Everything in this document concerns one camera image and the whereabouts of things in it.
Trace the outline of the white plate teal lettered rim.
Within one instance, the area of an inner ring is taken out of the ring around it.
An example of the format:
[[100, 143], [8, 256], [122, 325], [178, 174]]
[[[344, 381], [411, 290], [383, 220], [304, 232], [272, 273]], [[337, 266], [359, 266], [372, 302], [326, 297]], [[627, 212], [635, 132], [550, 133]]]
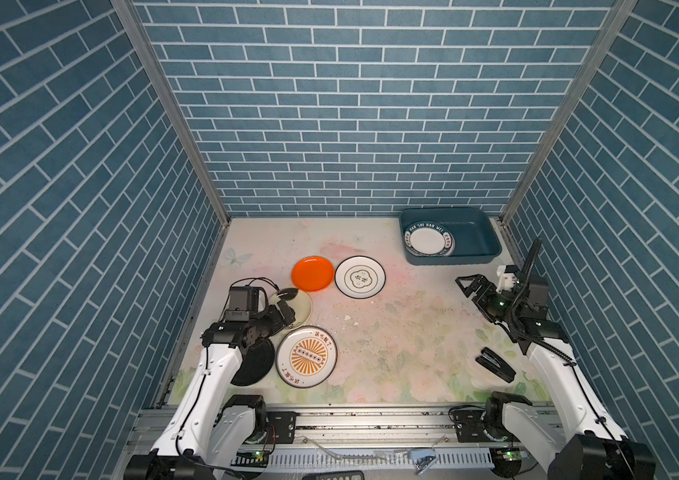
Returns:
[[455, 249], [451, 231], [435, 222], [415, 222], [403, 232], [403, 241], [409, 253], [417, 257], [450, 256]]

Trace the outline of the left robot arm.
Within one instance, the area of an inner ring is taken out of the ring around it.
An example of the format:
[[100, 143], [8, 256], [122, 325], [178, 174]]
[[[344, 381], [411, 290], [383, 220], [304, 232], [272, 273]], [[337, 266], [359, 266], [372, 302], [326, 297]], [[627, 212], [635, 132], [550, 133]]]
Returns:
[[129, 460], [125, 479], [245, 479], [232, 467], [246, 440], [267, 431], [259, 395], [225, 400], [250, 354], [296, 321], [295, 287], [263, 277], [234, 282], [217, 322], [202, 334], [199, 366], [179, 407], [147, 454]]

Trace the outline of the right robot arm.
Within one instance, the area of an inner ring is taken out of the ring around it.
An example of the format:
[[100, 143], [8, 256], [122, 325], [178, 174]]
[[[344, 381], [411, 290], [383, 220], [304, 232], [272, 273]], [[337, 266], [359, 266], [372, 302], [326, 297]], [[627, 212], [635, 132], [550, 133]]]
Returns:
[[561, 429], [539, 419], [527, 397], [495, 392], [483, 425], [491, 435], [517, 439], [549, 479], [651, 479], [651, 450], [629, 439], [597, 397], [575, 360], [561, 324], [547, 318], [549, 284], [533, 273], [543, 246], [537, 238], [523, 266], [499, 268], [496, 282], [481, 274], [455, 280], [489, 323], [501, 327], [535, 367], [551, 395]]

